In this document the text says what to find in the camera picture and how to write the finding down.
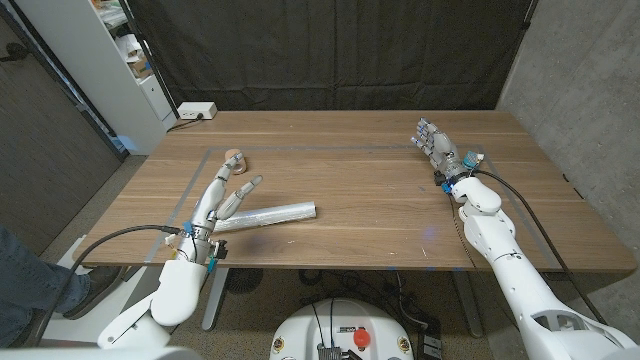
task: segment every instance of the person's leg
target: person's leg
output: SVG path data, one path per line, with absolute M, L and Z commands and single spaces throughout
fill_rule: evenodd
M 31 309 L 0 300 L 0 348 L 6 348 L 18 340 L 32 316 Z
M 46 310 L 70 270 L 40 260 L 0 225 L 0 299 L 24 308 Z M 89 293 L 88 275 L 73 275 L 56 311 L 75 308 Z

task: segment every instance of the shoe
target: shoe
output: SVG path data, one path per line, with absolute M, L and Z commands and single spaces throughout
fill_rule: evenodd
M 70 320 L 76 320 L 86 315 L 102 299 L 122 282 L 122 275 L 127 270 L 126 266 L 98 266 L 89 273 L 89 293 L 73 309 L 63 316 Z

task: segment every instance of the wooden table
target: wooden table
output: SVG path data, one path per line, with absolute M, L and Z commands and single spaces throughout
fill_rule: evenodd
M 231 148 L 264 181 L 241 210 L 315 201 L 317 218 L 220 234 L 222 267 L 468 270 L 472 268 L 434 169 L 409 138 L 428 117 L 461 152 L 485 153 L 482 169 L 518 189 L 574 271 L 629 272 L 636 262 L 508 113 L 494 111 L 219 112 L 213 121 L 171 132 L 138 170 L 76 252 L 140 224 L 179 225 Z M 494 180 L 520 247 L 543 271 L 560 267 L 521 203 Z M 97 248 L 87 264 L 161 265 L 170 250 L 157 232 L 136 232 Z M 489 266 L 468 246 L 481 269 Z

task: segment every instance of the aluminum tube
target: aluminum tube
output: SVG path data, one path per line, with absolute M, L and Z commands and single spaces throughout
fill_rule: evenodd
M 316 204 L 311 202 L 241 211 L 216 222 L 213 232 L 232 231 L 316 217 Z

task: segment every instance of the white robot body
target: white robot body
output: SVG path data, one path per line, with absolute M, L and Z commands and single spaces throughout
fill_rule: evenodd
M 413 359 L 413 349 L 406 331 L 384 311 L 365 302 L 336 298 L 315 303 L 295 312 L 276 331 L 269 359 L 321 359 L 318 345 L 335 347 L 341 352 L 353 351 L 362 359 Z M 356 330 L 364 328 L 370 343 L 359 348 L 354 342 Z

